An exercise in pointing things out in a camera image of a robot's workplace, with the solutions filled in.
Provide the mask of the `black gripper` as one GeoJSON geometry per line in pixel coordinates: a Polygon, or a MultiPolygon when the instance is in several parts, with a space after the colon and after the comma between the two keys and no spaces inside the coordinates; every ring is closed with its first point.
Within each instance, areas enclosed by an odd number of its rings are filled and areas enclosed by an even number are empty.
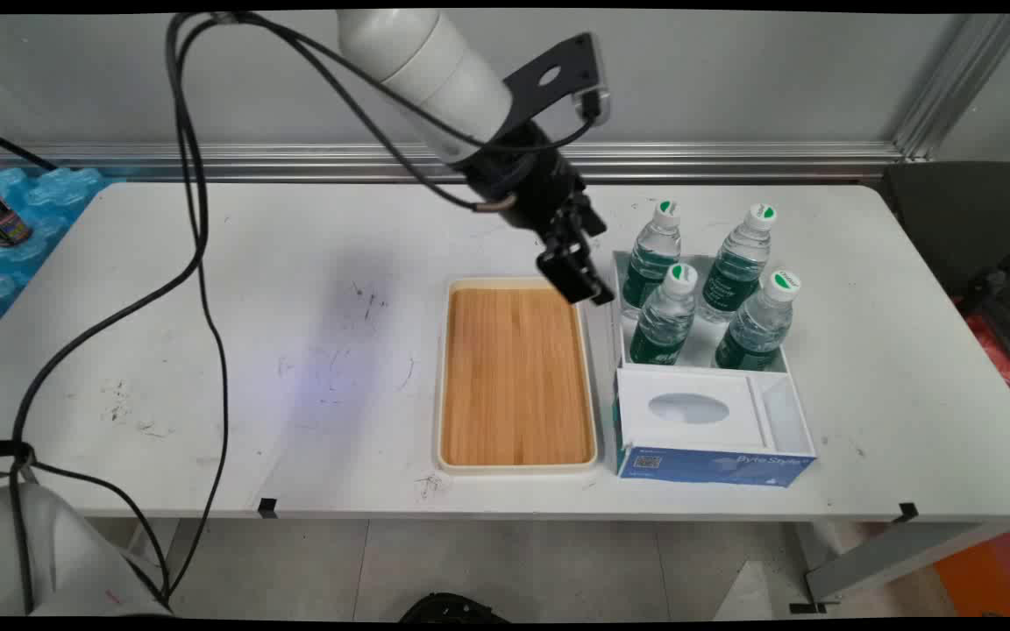
{"type": "Polygon", "coordinates": [[[514,197],[501,218],[541,237],[544,251],[537,255],[537,269],[570,304],[604,305],[614,299],[594,266],[588,240],[604,233],[607,224],[589,196],[578,196],[586,184],[558,149],[513,154],[481,149],[466,159],[466,184],[492,202],[514,197]],[[556,219],[568,204],[573,219],[556,219]]]}

